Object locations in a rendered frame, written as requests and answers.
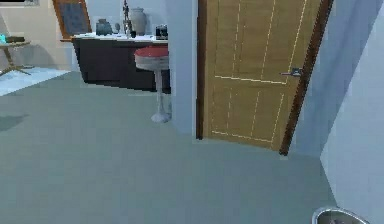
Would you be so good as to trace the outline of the blue grey kettle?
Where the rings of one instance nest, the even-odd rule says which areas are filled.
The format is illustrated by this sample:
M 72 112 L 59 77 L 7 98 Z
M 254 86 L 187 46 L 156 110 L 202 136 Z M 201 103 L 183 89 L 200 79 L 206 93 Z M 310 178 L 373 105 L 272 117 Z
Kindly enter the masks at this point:
M 112 34 L 112 27 L 106 19 L 99 19 L 96 23 L 97 35 L 110 35 Z

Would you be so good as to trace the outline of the dark kitchen counter white top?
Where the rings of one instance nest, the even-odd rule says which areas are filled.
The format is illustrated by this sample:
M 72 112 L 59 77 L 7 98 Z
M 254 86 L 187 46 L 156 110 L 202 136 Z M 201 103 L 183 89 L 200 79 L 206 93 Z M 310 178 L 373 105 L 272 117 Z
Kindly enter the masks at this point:
M 117 36 L 73 37 L 73 48 L 82 79 L 87 84 L 141 91 L 156 91 L 151 71 L 136 67 L 135 51 L 149 46 L 168 45 L 150 35 L 135 38 Z

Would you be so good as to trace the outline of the dark slim statuette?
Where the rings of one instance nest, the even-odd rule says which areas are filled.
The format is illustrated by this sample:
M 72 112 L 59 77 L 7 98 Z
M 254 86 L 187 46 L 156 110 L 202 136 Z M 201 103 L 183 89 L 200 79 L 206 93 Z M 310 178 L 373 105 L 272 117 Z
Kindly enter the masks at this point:
M 130 20 L 129 20 L 129 6 L 128 6 L 128 1 L 123 0 L 123 25 L 124 25 L 124 32 L 126 36 L 130 35 Z

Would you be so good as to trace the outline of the wood framed chalkboard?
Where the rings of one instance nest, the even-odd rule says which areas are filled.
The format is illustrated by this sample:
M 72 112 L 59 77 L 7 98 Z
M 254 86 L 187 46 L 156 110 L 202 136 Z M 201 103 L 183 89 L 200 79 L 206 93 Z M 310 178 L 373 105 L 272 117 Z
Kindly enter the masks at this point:
M 62 34 L 61 42 L 92 31 L 85 0 L 52 0 Z

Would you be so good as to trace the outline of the brown wooden room door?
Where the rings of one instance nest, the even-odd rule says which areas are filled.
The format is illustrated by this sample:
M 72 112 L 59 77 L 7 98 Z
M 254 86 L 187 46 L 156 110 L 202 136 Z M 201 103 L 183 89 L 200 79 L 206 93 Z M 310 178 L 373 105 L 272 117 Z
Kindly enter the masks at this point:
M 288 154 L 333 2 L 198 0 L 197 137 Z

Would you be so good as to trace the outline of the silver metal bin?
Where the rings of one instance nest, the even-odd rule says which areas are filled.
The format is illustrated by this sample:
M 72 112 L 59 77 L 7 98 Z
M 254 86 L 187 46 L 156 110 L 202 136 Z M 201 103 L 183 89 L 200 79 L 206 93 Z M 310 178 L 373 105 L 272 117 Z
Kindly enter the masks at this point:
M 311 224 L 370 224 L 359 215 L 339 207 L 321 207 L 312 215 Z

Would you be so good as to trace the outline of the grey ceramic vase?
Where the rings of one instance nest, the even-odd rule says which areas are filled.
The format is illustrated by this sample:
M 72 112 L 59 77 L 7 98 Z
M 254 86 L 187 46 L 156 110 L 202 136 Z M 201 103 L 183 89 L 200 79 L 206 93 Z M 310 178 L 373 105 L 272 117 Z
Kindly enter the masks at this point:
M 132 8 L 129 12 L 129 19 L 131 20 L 132 30 L 137 35 L 143 36 L 146 32 L 147 18 L 144 9 L 141 7 Z

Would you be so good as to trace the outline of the wooden side table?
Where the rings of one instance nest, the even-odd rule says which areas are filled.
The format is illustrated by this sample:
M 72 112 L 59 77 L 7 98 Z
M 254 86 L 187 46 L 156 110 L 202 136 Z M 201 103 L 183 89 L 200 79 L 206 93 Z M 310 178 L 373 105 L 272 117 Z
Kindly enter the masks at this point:
M 11 72 L 11 71 L 18 71 L 18 72 L 21 72 L 24 74 L 28 74 L 28 72 L 26 72 L 26 69 L 28 69 L 28 66 L 15 64 L 14 59 L 10 53 L 10 49 L 27 46 L 29 44 L 30 44 L 30 41 L 13 42 L 13 43 L 0 43 L 0 49 L 4 52 L 4 54 L 7 58 L 7 61 L 8 61 L 8 67 L 0 72 L 0 77 Z

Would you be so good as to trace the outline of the red seat white stool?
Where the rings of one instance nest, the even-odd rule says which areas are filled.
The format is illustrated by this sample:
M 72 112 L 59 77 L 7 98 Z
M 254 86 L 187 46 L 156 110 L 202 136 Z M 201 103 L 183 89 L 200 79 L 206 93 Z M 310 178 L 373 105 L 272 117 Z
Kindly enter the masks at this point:
M 164 109 L 162 72 L 169 69 L 169 52 L 167 46 L 148 46 L 134 52 L 134 59 L 138 69 L 152 71 L 155 76 L 157 91 L 157 111 L 151 116 L 156 123 L 166 123 L 171 115 Z

